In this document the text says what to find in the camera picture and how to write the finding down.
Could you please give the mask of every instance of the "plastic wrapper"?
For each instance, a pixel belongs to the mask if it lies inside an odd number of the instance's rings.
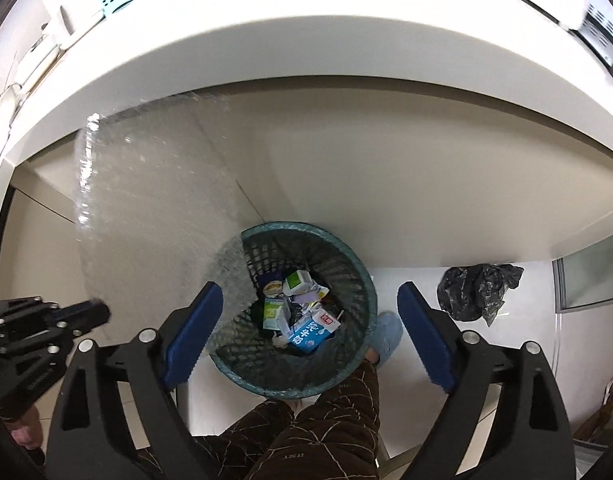
[[[439,306],[456,321],[483,317],[491,326],[504,304],[504,294],[517,288],[523,272],[522,267],[509,264],[451,267],[437,286]]]
[[[214,116],[225,111],[220,98],[186,94],[92,114],[78,133],[82,269],[90,296],[111,309],[114,344],[159,327],[213,281],[224,312],[206,354],[256,300],[240,232],[262,219],[222,158],[228,137]]]

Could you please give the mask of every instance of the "mesh trash basket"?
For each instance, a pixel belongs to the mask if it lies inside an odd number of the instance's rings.
[[[332,234],[309,224],[270,222],[242,233],[251,280],[274,270],[307,269],[331,289],[341,327],[311,354],[273,347],[245,311],[232,321],[228,342],[211,357],[243,388],[276,399],[320,394],[347,378],[364,358],[375,329],[377,296],[365,266]]]

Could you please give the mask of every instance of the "blue slipper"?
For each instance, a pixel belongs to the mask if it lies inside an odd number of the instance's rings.
[[[403,333],[400,317],[394,312],[383,312],[377,316],[377,326],[371,338],[371,346],[380,354],[378,368],[388,361],[400,344]]]

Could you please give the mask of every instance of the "transparent plastic sheet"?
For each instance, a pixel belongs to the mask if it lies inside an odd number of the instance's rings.
[[[224,98],[184,94],[93,114],[78,133],[82,269],[89,295],[111,309],[113,344],[159,327],[213,281],[224,312],[206,355],[256,300],[240,233],[262,220],[222,158],[228,139],[215,119],[227,109]]]

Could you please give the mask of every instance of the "human hand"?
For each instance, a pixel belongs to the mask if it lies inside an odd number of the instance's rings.
[[[36,449],[42,446],[43,435],[40,424],[40,412],[33,405],[28,412],[15,422],[5,422],[11,436],[18,446],[26,449]]]

